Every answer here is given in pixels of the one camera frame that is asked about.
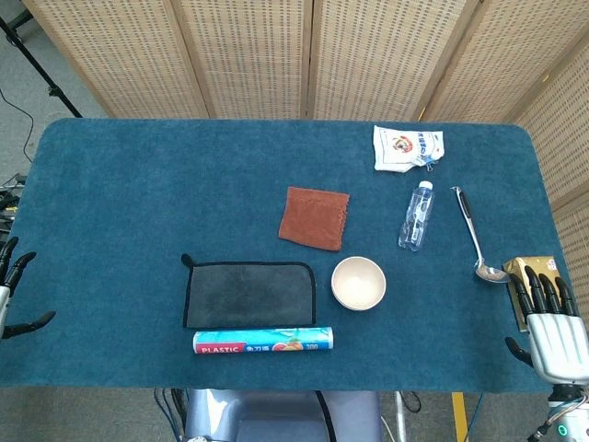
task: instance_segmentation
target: plastic bottle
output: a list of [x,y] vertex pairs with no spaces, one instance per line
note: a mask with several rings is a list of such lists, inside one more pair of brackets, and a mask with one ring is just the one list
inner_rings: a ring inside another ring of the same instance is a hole
[[398,245],[403,249],[417,251],[425,237],[425,228],[430,218],[433,204],[433,185],[429,181],[420,182],[420,186],[413,191],[411,202],[407,208],[405,222],[401,226]]

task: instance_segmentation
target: dark gray pouch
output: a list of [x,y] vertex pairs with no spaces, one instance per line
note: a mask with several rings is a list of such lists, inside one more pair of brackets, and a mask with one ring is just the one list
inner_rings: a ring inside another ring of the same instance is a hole
[[294,327],[315,324],[315,276],[303,262],[204,262],[189,270],[184,327]]

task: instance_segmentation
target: spoon handle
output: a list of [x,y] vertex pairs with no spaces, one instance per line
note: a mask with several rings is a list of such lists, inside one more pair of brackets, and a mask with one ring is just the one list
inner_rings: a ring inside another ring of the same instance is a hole
[[467,222],[468,231],[472,237],[472,242],[474,242],[475,249],[477,250],[477,266],[481,266],[483,264],[482,253],[480,252],[480,245],[479,240],[477,239],[477,234],[475,233],[475,227],[472,224],[472,215],[470,214],[470,204],[468,204],[467,195],[459,187],[455,187],[455,189],[458,205],[460,205],[460,210],[462,211],[462,215]]

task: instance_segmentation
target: metal spoon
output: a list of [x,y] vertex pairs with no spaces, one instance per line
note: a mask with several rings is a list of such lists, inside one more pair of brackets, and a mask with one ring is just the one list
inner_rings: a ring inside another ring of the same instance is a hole
[[456,198],[458,199],[458,205],[460,205],[460,210],[462,211],[462,215],[464,216],[465,221],[467,222],[468,231],[470,232],[470,236],[472,237],[472,242],[475,243],[475,249],[477,250],[477,262],[475,266],[477,270],[475,273],[485,281],[489,281],[492,283],[507,283],[509,282],[509,274],[504,272],[503,270],[495,269],[494,267],[490,267],[485,264],[485,260],[482,257],[482,253],[480,252],[480,245],[479,240],[477,239],[477,234],[475,233],[475,227],[472,224],[472,217],[470,215],[470,206],[468,205],[467,196],[462,189],[459,187],[453,187],[456,191]]

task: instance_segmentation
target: white plastic bag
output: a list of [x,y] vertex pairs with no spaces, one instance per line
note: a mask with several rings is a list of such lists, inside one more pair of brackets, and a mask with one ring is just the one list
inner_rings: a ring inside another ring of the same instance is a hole
[[415,166],[428,168],[444,155],[442,132],[397,131],[375,126],[375,169],[406,172]]

